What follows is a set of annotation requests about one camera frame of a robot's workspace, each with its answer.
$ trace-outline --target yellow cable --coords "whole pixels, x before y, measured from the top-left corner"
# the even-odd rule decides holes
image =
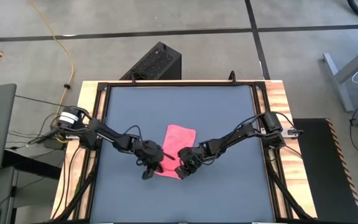
[[[68,82],[67,82],[67,84],[70,84],[71,81],[72,81],[72,79],[73,79],[73,77],[74,77],[74,70],[75,70],[75,69],[74,69],[74,61],[73,61],[73,59],[71,58],[71,56],[70,56],[70,54],[68,53],[68,51],[67,51],[67,49],[65,48],[65,46],[63,46],[63,44],[60,43],[60,41],[56,39],[55,33],[53,33],[53,30],[52,30],[52,28],[50,27],[50,25],[49,25],[47,19],[46,19],[45,16],[39,11],[39,9],[37,8],[37,6],[34,4],[33,0],[29,0],[29,2],[30,2],[30,4],[32,5],[32,7],[38,12],[38,15],[40,15],[40,17],[42,18],[42,20],[44,20],[44,22],[45,22],[45,24],[47,25],[47,27],[48,27],[50,33],[52,34],[53,39],[54,39],[54,40],[62,47],[62,49],[66,52],[66,55],[67,55],[67,57],[68,57],[68,59],[69,59],[69,61],[70,61],[70,64],[71,64],[71,75],[70,75],[70,78],[68,79]],[[62,97],[60,98],[59,105],[62,105],[62,104],[63,104],[63,101],[64,101],[65,96],[66,96],[66,92],[67,92],[67,88],[65,88],[65,89],[63,90],[63,94],[62,94]],[[57,111],[56,111],[57,116],[59,115],[59,112],[60,112],[60,108],[61,108],[61,107],[62,107],[62,106],[58,106],[58,108],[57,108]],[[59,141],[60,143],[63,143],[63,144],[64,144],[64,143],[68,143],[67,140],[61,140],[61,139],[59,139],[57,136],[56,136],[56,140]]]

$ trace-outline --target concrete floor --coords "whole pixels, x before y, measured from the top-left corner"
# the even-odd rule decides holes
[[[250,28],[243,0],[36,0],[58,35],[156,30]],[[358,24],[346,0],[251,0],[257,27],[308,27]],[[0,0],[0,37],[49,35],[26,0]],[[358,191],[358,152],[349,141],[349,117],[333,91],[320,59],[331,53],[341,68],[358,54],[358,29],[259,33],[271,79],[283,80],[294,118],[330,118]],[[65,104],[75,105],[83,80],[115,80],[156,42],[183,54],[183,79],[263,79],[252,33],[120,37],[62,41],[71,53],[76,76]],[[16,83],[17,94],[58,102],[70,64],[53,41],[0,42],[0,85]],[[358,85],[347,83],[355,105]],[[55,107],[16,99],[11,130],[37,133]],[[358,129],[354,133],[358,145]],[[19,141],[20,138],[9,138]],[[47,152],[42,146],[20,149],[26,156]],[[43,158],[58,164],[62,152]],[[19,185],[38,177],[22,174]],[[19,194],[17,223],[49,218],[57,182],[43,180]]]

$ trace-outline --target pink towel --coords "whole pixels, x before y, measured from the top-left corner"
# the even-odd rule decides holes
[[[184,147],[193,147],[195,140],[196,130],[183,128],[175,124],[168,125],[162,149],[165,153],[174,157],[175,160],[173,161],[165,156],[161,162],[161,166],[164,172],[155,173],[166,177],[180,179],[178,174],[175,172],[175,169],[180,166],[178,151]]]

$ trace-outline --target pink cloth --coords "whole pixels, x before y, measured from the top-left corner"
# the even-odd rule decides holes
[[[184,128],[175,124],[168,125],[162,149],[175,160],[164,157],[161,166],[164,172],[155,172],[158,175],[180,179],[175,169],[180,166],[178,151],[184,147],[193,147],[196,140],[196,130]]]

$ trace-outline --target desk leg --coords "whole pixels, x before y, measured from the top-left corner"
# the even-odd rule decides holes
[[[59,180],[60,178],[61,168],[5,150],[2,167],[9,166],[13,166],[17,170],[49,177],[55,180]]]
[[[340,71],[338,71],[331,56],[328,53],[323,54],[323,57],[327,65],[331,82],[333,83],[336,91],[341,97],[346,112],[354,111],[344,82],[358,71],[358,56],[352,59],[347,65],[340,69]]]

